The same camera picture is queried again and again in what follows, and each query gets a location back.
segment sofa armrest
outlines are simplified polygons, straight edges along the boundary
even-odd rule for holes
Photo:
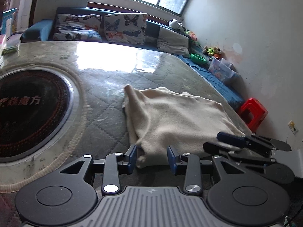
[[[54,21],[43,19],[29,27],[21,36],[21,42],[48,41]]]

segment wall outlet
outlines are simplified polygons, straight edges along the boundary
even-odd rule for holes
[[[296,134],[298,132],[298,129],[292,120],[288,123],[288,127],[291,129],[292,133]]]

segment green bowl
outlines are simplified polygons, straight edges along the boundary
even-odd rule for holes
[[[205,65],[207,63],[207,60],[197,54],[190,54],[190,59],[197,65]]]

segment blue sofa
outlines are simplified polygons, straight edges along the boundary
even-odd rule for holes
[[[117,13],[114,11],[109,10],[102,10],[102,9],[96,9],[96,8],[72,8],[72,7],[58,7],[56,11],[57,14],[60,13],[67,13],[67,14],[73,14],[73,15],[87,15],[87,14],[98,14],[102,16],[102,22],[103,17],[107,14]],[[27,42],[36,42],[36,41],[51,41],[54,34],[54,20],[53,19],[43,19],[42,21],[37,22],[36,24],[32,25],[30,28],[28,28],[21,36],[21,42],[27,43]],[[119,45],[127,45],[127,46],[133,46],[137,48],[143,48],[153,51],[158,51],[157,49],[157,39],[159,36],[159,29],[160,27],[165,27],[168,29],[168,26],[153,22],[151,20],[146,21],[146,39],[145,39],[145,45],[130,45],[130,44],[121,44]],[[102,42],[109,43],[106,38],[102,38]]]

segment gray ribbed panel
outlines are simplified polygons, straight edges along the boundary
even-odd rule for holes
[[[96,210],[72,227],[228,227],[196,196],[177,187],[126,187],[102,198]]]

